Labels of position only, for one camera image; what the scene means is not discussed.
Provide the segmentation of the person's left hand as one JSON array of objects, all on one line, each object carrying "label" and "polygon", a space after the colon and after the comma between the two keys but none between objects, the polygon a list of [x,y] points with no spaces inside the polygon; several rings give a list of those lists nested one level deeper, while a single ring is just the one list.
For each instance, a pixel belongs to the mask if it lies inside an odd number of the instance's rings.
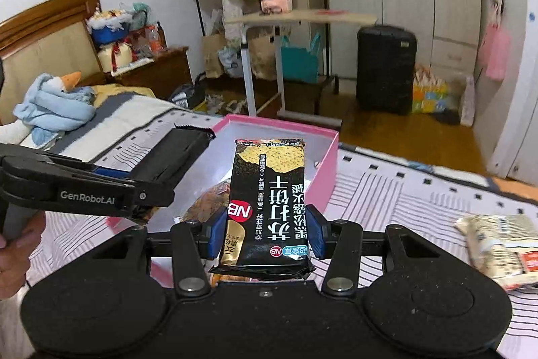
[{"label": "person's left hand", "polygon": [[10,243],[1,237],[0,299],[13,297],[26,284],[30,255],[41,242],[46,228],[46,212],[39,211],[27,223],[22,235]]}]

